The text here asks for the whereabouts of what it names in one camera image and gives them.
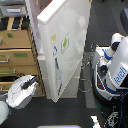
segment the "wooden cabinet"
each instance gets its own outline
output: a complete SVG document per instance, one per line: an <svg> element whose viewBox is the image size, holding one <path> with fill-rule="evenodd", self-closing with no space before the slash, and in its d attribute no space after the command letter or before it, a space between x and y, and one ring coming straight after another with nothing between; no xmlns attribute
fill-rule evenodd
<svg viewBox="0 0 128 128"><path fill-rule="evenodd" d="M13 19L9 18L8 22L13 23ZM14 31L10 30L11 24L8 25L7 30L0 31L0 94L7 93L13 84L12 79L6 78L17 79L24 75L36 75L39 84L34 96L45 96L30 29Z"/></svg>

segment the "robotic arm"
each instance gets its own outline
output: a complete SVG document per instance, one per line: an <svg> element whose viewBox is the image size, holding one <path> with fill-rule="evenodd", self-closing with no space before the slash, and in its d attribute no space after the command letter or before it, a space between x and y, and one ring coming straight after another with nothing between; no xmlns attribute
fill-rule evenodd
<svg viewBox="0 0 128 128"><path fill-rule="evenodd" d="M128 37L112 36L110 47L97 47L93 58L94 93L103 102L116 104L128 89Z"/></svg>
<svg viewBox="0 0 128 128"><path fill-rule="evenodd" d="M14 81L8 94L0 98L0 125L7 119L11 108L24 108L31 100L36 86L37 76L23 76Z"/></svg>

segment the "drawer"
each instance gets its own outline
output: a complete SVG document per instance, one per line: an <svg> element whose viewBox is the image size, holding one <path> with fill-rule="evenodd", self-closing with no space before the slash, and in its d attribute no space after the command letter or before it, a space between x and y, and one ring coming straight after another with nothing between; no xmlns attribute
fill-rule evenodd
<svg viewBox="0 0 128 128"><path fill-rule="evenodd" d="M0 82L0 93L7 93L13 82ZM36 91L41 91L39 84L36 86Z"/></svg>
<svg viewBox="0 0 128 128"><path fill-rule="evenodd" d="M0 31L0 49L3 48L31 48L28 30Z"/></svg>
<svg viewBox="0 0 128 128"><path fill-rule="evenodd" d="M7 93L13 82L0 82L0 92Z"/></svg>
<svg viewBox="0 0 128 128"><path fill-rule="evenodd" d="M34 64L31 49L0 50L0 66Z"/></svg>
<svg viewBox="0 0 128 128"><path fill-rule="evenodd" d="M0 76L38 75L36 65L0 67Z"/></svg>

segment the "drawer handle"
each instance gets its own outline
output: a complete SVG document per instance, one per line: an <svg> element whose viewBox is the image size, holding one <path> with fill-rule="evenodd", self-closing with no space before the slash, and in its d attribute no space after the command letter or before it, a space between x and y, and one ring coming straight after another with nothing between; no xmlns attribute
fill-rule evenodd
<svg viewBox="0 0 128 128"><path fill-rule="evenodd" d="M0 61L0 63L8 63L9 59L7 59L6 61Z"/></svg>
<svg viewBox="0 0 128 128"><path fill-rule="evenodd" d="M0 91L2 91L2 92L8 92L8 90L3 90L3 87L4 87L4 85L1 86Z"/></svg>
<svg viewBox="0 0 128 128"><path fill-rule="evenodd" d="M3 73L0 73L0 75L12 75L15 73L16 73L16 70L14 70L14 72L3 72Z"/></svg>

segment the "green sticker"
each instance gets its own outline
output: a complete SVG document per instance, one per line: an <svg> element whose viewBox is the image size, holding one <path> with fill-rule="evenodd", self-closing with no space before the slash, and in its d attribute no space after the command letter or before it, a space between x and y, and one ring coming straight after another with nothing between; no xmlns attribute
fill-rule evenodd
<svg viewBox="0 0 128 128"><path fill-rule="evenodd" d="M9 67L9 69L13 69L12 67Z"/></svg>
<svg viewBox="0 0 128 128"><path fill-rule="evenodd" d="M12 33L7 33L7 35L8 35L8 38L13 38Z"/></svg>
<svg viewBox="0 0 128 128"><path fill-rule="evenodd" d="M65 46L66 46L66 44L67 44L67 38L65 38L65 40L64 40L63 47L65 47Z"/></svg>
<svg viewBox="0 0 128 128"><path fill-rule="evenodd" d="M69 46L69 33L61 41L61 53L63 54Z"/></svg>
<svg viewBox="0 0 128 128"><path fill-rule="evenodd" d="M20 57L28 57L27 53L13 53L14 57L20 58Z"/></svg>
<svg viewBox="0 0 128 128"><path fill-rule="evenodd" d="M5 55L0 55L1 57L6 57Z"/></svg>

